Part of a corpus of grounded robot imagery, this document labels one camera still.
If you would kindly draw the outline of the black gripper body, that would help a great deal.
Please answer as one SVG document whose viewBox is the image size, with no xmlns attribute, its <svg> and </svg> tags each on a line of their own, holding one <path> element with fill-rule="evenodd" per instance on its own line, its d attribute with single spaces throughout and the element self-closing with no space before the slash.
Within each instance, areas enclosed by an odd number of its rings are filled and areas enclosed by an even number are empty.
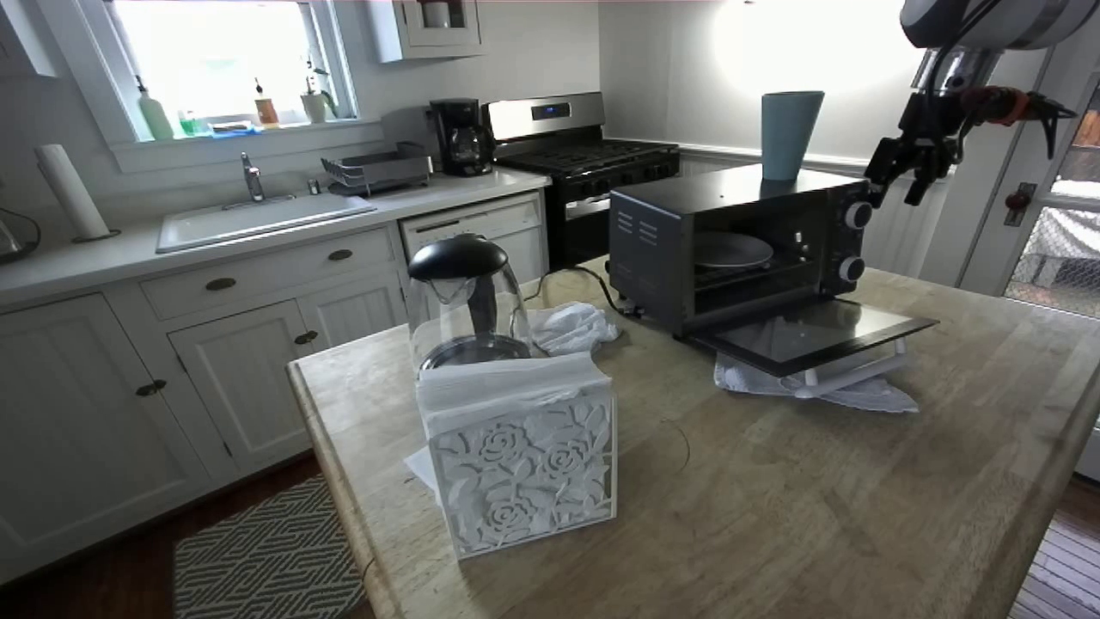
<svg viewBox="0 0 1100 619">
<path fill-rule="evenodd" d="M 902 135 L 883 138 L 863 173 L 867 199 L 883 203 L 887 189 L 910 176 L 903 192 L 916 208 L 926 192 L 961 159 L 961 106 L 957 97 L 914 93 L 902 114 Z"/>
</svg>

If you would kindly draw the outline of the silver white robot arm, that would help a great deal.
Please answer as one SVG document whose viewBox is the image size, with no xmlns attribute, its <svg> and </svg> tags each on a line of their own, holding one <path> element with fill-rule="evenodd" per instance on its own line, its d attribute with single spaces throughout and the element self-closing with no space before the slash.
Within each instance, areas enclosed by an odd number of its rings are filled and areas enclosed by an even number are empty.
<svg viewBox="0 0 1100 619">
<path fill-rule="evenodd" d="M 896 122 L 902 135 L 883 138 L 863 173 L 867 199 L 881 208 L 891 184 L 910 176 L 903 203 L 916 208 L 981 124 L 1039 122 L 1046 147 L 1055 147 L 1069 106 L 1033 89 L 990 88 L 990 73 L 1002 53 L 1053 49 L 1095 10 L 1100 0 L 903 0 L 902 32 L 926 59 Z"/>
</svg>

